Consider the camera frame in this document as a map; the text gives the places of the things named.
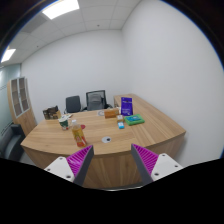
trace book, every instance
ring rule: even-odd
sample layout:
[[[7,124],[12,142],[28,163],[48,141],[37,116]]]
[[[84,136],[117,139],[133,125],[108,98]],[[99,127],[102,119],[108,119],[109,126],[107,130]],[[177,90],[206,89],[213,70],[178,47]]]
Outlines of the book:
[[[141,123],[145,122],[145,120],[142,118],[142,116],[140,114],[126,116],[126,117],[124,117],[124,120],[126,121],[126,123],[129,126],[134,125],[134,124],[141,124]]]

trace box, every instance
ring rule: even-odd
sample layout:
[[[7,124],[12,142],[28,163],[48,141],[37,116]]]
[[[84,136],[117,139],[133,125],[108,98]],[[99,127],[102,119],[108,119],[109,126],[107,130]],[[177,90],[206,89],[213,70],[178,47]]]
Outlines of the box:
[[[117,115],[119,115],[119,109],[118,108],[111,108],[111,109],[104,110],[105,118],[114,118]]]

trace ceiling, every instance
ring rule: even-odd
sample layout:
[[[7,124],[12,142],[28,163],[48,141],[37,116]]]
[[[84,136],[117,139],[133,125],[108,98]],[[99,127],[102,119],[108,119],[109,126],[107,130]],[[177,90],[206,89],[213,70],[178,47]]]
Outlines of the ceiling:
[[[82,32],[120,30],[141,0],[78,0],[80,9],[50,20],[42,12],[35,15],[10,42],[16,49],[1,66],[22,63],[42,47]]]

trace bottle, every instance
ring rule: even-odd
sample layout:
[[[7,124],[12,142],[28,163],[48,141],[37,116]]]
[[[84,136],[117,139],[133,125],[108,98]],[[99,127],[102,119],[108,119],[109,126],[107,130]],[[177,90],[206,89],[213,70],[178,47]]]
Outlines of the bottle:
[[[72,120],[72,134],[78,147],[84,147],[87,145],[82,128],[79,124],[77,124],[76,120]]]

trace glass cabinet door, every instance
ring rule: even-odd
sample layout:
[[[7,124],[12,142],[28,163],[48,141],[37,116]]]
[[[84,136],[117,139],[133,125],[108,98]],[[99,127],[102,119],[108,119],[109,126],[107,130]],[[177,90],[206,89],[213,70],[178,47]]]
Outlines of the glass cabinet door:
[[[14,107],[16,117],[22,114],[17,82],[18,82],[18,79],[14,79],[11,81],[12,102],[13,102],[13,107]]]
[[[19,78],[19,92],[20,92],[20,100],[22,105],[22,110],[25,112],[29,109],[27,93],[26,93],[26,84],[25,78]]]

